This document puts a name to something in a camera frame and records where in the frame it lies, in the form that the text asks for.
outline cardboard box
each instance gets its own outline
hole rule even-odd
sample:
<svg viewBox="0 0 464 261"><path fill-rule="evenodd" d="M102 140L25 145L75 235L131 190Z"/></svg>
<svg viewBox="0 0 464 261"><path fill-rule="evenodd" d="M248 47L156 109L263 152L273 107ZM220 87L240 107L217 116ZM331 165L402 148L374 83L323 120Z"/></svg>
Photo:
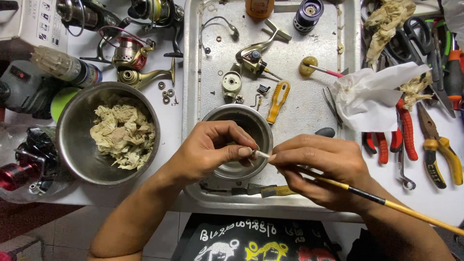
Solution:
<svg viewBox="0 0 464 261"><path fill-rule="evenodd" d="M68 31L56 12L56 0L17 0L19 9L0 12L0 59L30 56L32 46L61 52L68 49Z"/></svg>

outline fingernail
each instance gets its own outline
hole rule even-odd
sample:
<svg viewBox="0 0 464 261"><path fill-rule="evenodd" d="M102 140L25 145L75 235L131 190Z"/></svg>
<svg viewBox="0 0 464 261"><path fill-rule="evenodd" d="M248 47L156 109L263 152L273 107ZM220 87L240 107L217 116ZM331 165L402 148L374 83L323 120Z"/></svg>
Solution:
<svg viewBox="0 0 464 261"><path fill-rule="evenodd" d="M250 147L241 147L238 150L238 155L242 158L251 156L253 150Z"/></svg>
<svg viewBox="0 0 464 261"><path fill-rule="evenodd" d="M267 162L271 162L271 161L273 161L275 158L276 158L276 154L270 156L270 157L267 159Z"/></svg>

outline hand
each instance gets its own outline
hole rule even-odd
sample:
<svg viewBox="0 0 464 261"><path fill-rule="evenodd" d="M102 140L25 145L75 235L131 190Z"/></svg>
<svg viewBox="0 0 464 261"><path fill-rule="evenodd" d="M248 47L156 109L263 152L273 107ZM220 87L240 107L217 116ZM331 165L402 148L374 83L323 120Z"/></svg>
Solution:
<svg viewBox="0 0 464 261"><path fill-rule="evenodd" d="M188 185L230 161L252 166L252 149L259 149L255 140L234 121L198 122L166 166L176 182Z"/></svg>
<svg viewBox="0 0 464 261"><path fill-rule="evenodd" d="M369 175L359 145L352 141L301 134L279 144L269 163L275 165L294 192L334 211L361 213L375 203L334 185L318 182L292 171L295 164L323 171L324 175L357 189L377 188Z"/></svg>

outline metal bowl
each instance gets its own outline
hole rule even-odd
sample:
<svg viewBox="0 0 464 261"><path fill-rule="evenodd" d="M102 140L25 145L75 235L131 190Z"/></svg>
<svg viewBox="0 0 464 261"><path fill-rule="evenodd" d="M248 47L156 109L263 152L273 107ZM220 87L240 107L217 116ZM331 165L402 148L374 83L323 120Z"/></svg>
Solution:
<svg viewBox="0 0 464 261"><path fill-rule="evenodd" d="M141 100L146 105L143 114L155 125L153 150L139 170L120 169L118 164L111 166L114 158L101 155L90 136L97 117L94 110L99 105L108 104L109 97L114 94ZM159 144L160 123L153 106L139 90L123 83L102 82L83 89L69 101L58 120L57 149L62 160L72 173L98 187L116 187L142 175L155 158Z"/></svg>
<svg viewBox="0 0 464 261"><path fill-rule="evenodd" d="M203 121L232 120L242 127L260 147L262 152L272 150L272 131L266 119L256 110L242 104L226 104L209 112ZM244 167L238 162L229 162L219 166L214 175L228 181L242 181L258 174L265 166L266 159L260 157L253 161L253 167Z"/></svg>

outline purple spool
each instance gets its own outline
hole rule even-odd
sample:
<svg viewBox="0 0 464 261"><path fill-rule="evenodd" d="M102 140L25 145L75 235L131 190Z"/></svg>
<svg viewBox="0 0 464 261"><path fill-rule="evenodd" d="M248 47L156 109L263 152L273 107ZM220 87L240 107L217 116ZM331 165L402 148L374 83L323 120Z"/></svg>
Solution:
<svg viewBox="0 0 464 261"><path fill-rule="evenodd" d="M324 4L320 0L304 0L293 19L293 26L300 33L309 33L316 26L322 13Z"/></svg>

